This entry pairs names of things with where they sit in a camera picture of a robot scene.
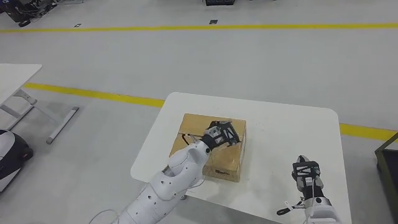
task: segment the white floor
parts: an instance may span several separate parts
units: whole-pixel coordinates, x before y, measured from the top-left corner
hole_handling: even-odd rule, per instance
[[[28,28],[204,25],[211,19],[394,22],[397,16],[398,0],[237,0],[231,7],[206,7],[201,0],[87,0],[59,6]],[[0,16],[0,29],[15,28]],[[0,34],[0,62],[43,64],[32,79],[37,83],[152,98],[182,91],[322,106],[334,109],[342,123],[397,129],[397,38],[395,29]],[[142,187],[129,169],[159,109],[29,92],[60,107],[60,114],[74,105],[81,110],[51,146],[44,141],[51,122],[40,113],[15,129],[35,157],[0,196],[0,223],[88,223],[100,210],[120,212]],[[0,120],[0,126],[7,121],[2,113]],[[353,223],[392,223],[376,172],[379,145],[343,136]],[[162,223],[264,221],[190,198]]]

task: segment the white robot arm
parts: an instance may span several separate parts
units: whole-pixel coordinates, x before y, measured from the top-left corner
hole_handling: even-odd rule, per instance
[[[202,169],[210,152],[225,143],[240,142],[229,121],[214,121],[201,139],[195,139],[169,158],[167,166],[150,180],[132,204],[112,224],[155,224],[168,215],[188,189],[198,187]],[[292,177],[303,193],[298,204],[281,209],[284,215],[293,209],[305,209],[306,224],[342,224],[330,201],[323,195],[318,163],[299,156],[293,164]]]
[[[291,209],[305,209],[305,224],[343,224],[335,208],[322,192],[323,182],[320,178],[319,165],[309,161],[305,156],[299,156],[293,164],[292,177],[297,183],[297,189],[303,193],[298,204],[277,212],[284,215]]]
[[[155,224],[168,215],[185,192],[202,180],[202,169],[210,152],[224,143],[239,142],[229,121],[214,121],[201,139],[195,139],[169,159],[166,168],[158,172],[143,188],[113,224]]]

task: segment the desk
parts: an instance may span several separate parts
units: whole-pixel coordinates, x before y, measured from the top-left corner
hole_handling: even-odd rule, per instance
[[[237,100],[186,93],[170,94],[131,167],[148,182],[162,170],[185,113],[246,120],[246,151],[239,183],[206,178],[187,195],[279,223],[301,224],[303,210],[277,216],[284,201],[300,192],[290,173],[301,154],[317,161],[330,199],[343,223],[351,224],[337,114],[326,108]]]
[[[51,144],[79,107],[73,107],[66,117],[62,119],[47,108],[39,107],[38,101],[21,89],[41,68],[41,64],[0,64],[0,109],[16,118],[7,128],[8,130],[11,130],[32,108],[36,108],[46,114],[58,124],[55,131],[46,140],[47,144]],[[29,102],[29,108],[23,113],[18,113],[6,106],[4,102],[12,96],[21,97]]]

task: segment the yellow stripe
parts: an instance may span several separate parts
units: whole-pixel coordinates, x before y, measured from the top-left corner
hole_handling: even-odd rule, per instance
[[[129,95],[119,95],[117,93],[103,93],[100,91],[83,90],[77,88],[64,88],[62,86],[52,86],[36,83],[26,83],[26,88],[51,91],[56,93],[65,93],[68,95],[77,95],[82,97],[97,98],[102,100],[119,101],[130,104],[162,107],[164,100],[156,100],[151,98],[135,97]]]
[[[77,95],[89,98],[96,98],[101,100],[119,101],[124,103],[142,105],[142,106],[154,106],[161,108],[164,104],[164,100],[156,100],[152,98],[143,98],[130,95],[119,95],[117,93],[104,93],[100,91],[83,90],[78,88],[65,88],[62,86],[53,86],[46,84],[37,83],[26,83],[26,88],[51,91],[55,93],[64,93],[68,95]],[[342,135],[354,136],[358,138],[376,139],[386,141],[397,131],[369,128],[365,126],[355,126],[352,124],[340,124],[340,133]]]
[[[131,26],[97,28],[3,29],[0,33],[29,32],[106,32],[106,31],[160,31],[160,30],[248,30],[248,29],[396,29],[398,22],[363,24],[248,24],[205,26]]]
[[[397,133],[397,131],[370,128],[365,126],[355,126],[352,124],[340,124],[340,133],[342,135],[354,136],[358,138],[387,141],[395,133]]]

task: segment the cardboard box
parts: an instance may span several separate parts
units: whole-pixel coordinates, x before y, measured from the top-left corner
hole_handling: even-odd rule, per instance
[[[235,146],[227,147],[228,144],[223,144],[220,147],[213,149],[209,160],[203,168],[203,175],[216,177],[219,179],[239,182],[241,178],[241,164],[244,155],[244,146],[246,141],[246,121],[239,119],[227,119],[213,116],[203,116],[186,113],[182,120],[180,130],[175,138],[173,148],[170,156],[176,151],[183,149],[187,144],[182,139],[182,134],[191,134],[198,139],[201,138],[205,129],[209,127],[212,121],[230,120],[239,136],[239,142]]]

